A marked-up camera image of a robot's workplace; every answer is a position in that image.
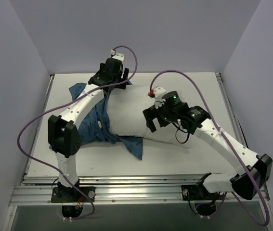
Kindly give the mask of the white pillow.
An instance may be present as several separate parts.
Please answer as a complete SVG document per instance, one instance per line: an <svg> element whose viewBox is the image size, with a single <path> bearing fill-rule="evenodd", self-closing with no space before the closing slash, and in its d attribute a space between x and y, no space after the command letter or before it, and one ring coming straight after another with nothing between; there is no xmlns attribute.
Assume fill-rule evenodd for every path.
<svg viewBox="0 0 273 231"><path fill-rule="evenodd" d="M152 106L154 100L147 96L146 86L128 85L125 90L114 89L109 96L107 113L110 118L110 131L119 136L135 136L184 148L206 145L201 139L190 136L185 144L182 132L176 133L173 125L161 128L154 120L157 131L152 133L146 126L143 110Z"/></svg>

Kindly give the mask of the blue cartoon print pillowcase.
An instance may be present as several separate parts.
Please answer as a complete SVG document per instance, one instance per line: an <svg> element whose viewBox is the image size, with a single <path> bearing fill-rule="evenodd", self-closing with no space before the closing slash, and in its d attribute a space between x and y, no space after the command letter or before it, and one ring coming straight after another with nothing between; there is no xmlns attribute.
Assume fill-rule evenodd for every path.
<svg viewBox="0 0 273 231"><path fill-rule="evenodd" d="M143 138L134 136L119 136L110 131L110 118L107 113L109 96L100 100L85 116L81 118L78 128L80 146L93 142L115 144L121 142L137 159L143 159Z"/></svg>

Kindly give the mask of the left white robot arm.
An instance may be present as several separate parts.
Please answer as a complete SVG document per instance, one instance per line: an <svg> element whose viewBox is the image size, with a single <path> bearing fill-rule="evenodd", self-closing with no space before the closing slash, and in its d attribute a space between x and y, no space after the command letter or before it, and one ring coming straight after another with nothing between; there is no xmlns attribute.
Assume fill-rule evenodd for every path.
<svg viewBox="0 0 273 231"><path fill-rule="evenodd" d="M128 78L129 70L123 67L124 55L114 54L100 64L98 72L92 76L85 88L77 96L77 102L68 106L58 116L48 119L48 143L55 152L58 168L62 174L58 188L62 197L73 202L79 197L79 178L76 171L76 153L81 147L79 126L94 106L115 87L100 89L101 86L120 83Z"/></svg>

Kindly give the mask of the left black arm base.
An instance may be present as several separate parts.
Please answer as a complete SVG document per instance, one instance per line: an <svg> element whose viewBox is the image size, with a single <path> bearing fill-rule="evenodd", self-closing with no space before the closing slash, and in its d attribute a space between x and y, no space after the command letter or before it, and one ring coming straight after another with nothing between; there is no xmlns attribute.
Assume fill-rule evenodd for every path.
<svg viewBox="0 0 273 231"><path fill-rule="evenodd" d="M60 187L54 187L52 190L51 202L52 203L73 203L73 202L94 202L95 200L95 187L80 186L79 190L86 195L84 197L80 192L74 188L68 188L67 190Z"/></svg>

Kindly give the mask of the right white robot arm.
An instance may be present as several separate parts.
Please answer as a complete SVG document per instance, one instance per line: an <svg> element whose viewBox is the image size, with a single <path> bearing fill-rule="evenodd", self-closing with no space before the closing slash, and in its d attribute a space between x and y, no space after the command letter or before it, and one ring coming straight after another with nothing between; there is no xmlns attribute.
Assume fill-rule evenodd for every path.
<svg viewBox="0 0 273 231"><path fill-rule="evenodd" d="M214 125L209 113L200 106L188 106L182 102L176 91L166 92L163 88L150 90L154 104L143 111L146 125L156 132L154 119L160 127L173 124L193 135L218 152L234 168L234 172L223 174L205 174L197 183L196 193L206 199L213 193L232 192L246 200L251 200L269 179L273 159L260 155Z"/></svg>

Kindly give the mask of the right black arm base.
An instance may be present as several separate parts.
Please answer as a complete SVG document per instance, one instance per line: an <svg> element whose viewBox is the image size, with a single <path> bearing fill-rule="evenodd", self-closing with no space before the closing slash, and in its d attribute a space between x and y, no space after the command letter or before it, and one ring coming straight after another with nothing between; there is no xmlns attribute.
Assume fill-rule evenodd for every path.
<svg viewBox="0 0 273 231"><path fill-rule="evenodd" d="M181 185L182 199L184 201L212 201L221 200L222 194L218 192L210 193L203 186L197 187L195 184Z"/></svg>

